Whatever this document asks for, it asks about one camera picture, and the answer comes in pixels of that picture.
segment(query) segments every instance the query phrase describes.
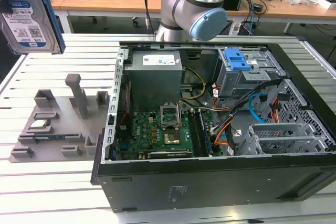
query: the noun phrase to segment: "floor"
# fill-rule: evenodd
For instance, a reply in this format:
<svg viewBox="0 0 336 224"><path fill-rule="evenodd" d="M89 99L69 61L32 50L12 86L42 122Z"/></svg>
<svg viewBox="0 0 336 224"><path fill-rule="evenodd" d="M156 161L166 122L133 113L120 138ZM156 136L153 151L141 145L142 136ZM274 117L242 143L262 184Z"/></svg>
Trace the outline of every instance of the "floor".
<svg viewBox="0 0 336 224"><path fill-rule="evenodd" d="M92 33L92 34L146 34L146 27L144 18L139 18L138 27L133 27L131 18L113 18L108 17L108 29L103 28L103 22L101 17L97 17L97 23L94 24L92 17L71 17L72 26L75 33ZM153 29L156 30L159 27L159 20L153 19ZM261 23L255 30L254 35L263 36L287 36L283 33L285 24L283 23ZM333 40L333 36L336 36L336 26L322 26L320 28L325 34L317 30L314 25L305 25L304 27L299 24L294 24L289 36L303 36L322 56L325 58L330 54L333 47L336 45L336 41ZM242 35L247 35L248 32L242 30ZM0 81L5 78L16 60L18 55L13 55L7 47L6 39L3 34L0 33ZM334 51L329 62L332 66L336 66L336 51Z"/></svg>

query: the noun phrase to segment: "white box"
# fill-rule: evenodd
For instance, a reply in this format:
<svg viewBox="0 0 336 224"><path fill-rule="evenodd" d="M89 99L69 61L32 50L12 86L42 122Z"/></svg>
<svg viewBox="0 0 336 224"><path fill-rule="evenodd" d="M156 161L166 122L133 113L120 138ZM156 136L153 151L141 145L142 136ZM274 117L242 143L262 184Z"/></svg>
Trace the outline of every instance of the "white box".
<svg viewBox="0 0 336 224"><path fill-rule="evenodd" d="M336 0L321 0L319 5L325 9L336 9Z"/></svg>

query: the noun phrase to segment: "yellow wire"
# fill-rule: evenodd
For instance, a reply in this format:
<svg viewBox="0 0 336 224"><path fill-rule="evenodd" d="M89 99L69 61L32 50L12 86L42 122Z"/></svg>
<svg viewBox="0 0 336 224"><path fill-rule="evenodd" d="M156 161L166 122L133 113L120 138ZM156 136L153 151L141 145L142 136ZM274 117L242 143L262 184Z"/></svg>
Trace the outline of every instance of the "yellow wire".
<svg viewBox="0 0 336 224"><path fill-rule="evenodd" d="M201 80L201 82L202 82L202 84L203 84L203 89L202 89L201 93L198 94L198 95L195 95L195 96L193 96L193 97L184 97L184 98L180 98L180 100L193 100L193 99L196 99L196 98L198 98L198 97L201 97L201 96L204 94L204 92L205 92L205 82L204 82L204 80L203 80L203 79L201 78L201 76L199 76L199 74L196 73L193 69L191 69L191 68L185 68L185 69L190 70L192 73L194 73L194 74Z"/></svg>

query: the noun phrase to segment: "label sticker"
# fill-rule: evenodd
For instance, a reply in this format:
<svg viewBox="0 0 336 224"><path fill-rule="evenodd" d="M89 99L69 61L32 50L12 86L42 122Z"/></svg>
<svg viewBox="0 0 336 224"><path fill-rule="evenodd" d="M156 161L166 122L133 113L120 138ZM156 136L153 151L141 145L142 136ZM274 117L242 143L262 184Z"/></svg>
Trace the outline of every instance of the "label sticker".
<svg viewBox="0 0 336 224"><path fill-rule="evenodd" d="M246 62L249 65L258 65L258 62L256 60L247 60Z"/></svg>
<svg viewBox="0 0 336 224"><path fill-rule="evenodd" d="M214 97L218 97L218 89L214 89L213 92L214 92Z"/></svg>
<svg viewBox="0 0 336 224"><path fill-rule="evenodd" d="M49 138L47 136L36 136L34 137L35 140L48 140Z"/></svg>
<svg viewBox="0 0 336 224"><path fill-rule="evenodd" d="M241 130L235 131L235 134L233 134L233 136L242 136L242 131Z"/></svg>
<svg viewBox="0 0 336 224"><path fill-rule="evenodd" d="M27 1L9 1L12 14L3 13L7 25L16 41L25 47L43 47L46 39L40 25L33 20L33 9Z"/></svg>
<svg viewBox="0 0 336 224"><path fill-rule="evenodd" d="M230 154L230 156L233 156L235 154L235 152L233 151L233 149L230 146L227 147L227 152L228 152L228 154Z"/></svg>
<svg viewBox="0 0 336 224"><path fill-rule="evenodd" d="M177 202L188 192L188 186L171 186L168 190L168 201Z"/></svg>
<svg viewBox="0 0 336 224"><path fill-rule="evenodd" d="M142 57L142 64L144 66L167 66L175 65L174 55L144 55Z"/></svg>

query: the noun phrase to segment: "motherboard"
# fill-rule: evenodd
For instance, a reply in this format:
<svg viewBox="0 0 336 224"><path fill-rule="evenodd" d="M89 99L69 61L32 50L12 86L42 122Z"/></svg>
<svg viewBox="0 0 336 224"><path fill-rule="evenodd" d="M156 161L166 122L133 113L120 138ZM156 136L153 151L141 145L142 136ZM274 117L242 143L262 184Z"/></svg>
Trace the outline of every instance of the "motherboard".
<svg viewBox="0 0 336 224"><path fill-rule="evenodd" d="M178 125L167 126L170 122L178 122ZM195 146L199 145L196 138L210 145L212 126L209 112L182 109L178 113L174 110L134 112L132 137L118 142L118 153L122 160L200 156L201 147Z"/></svg>

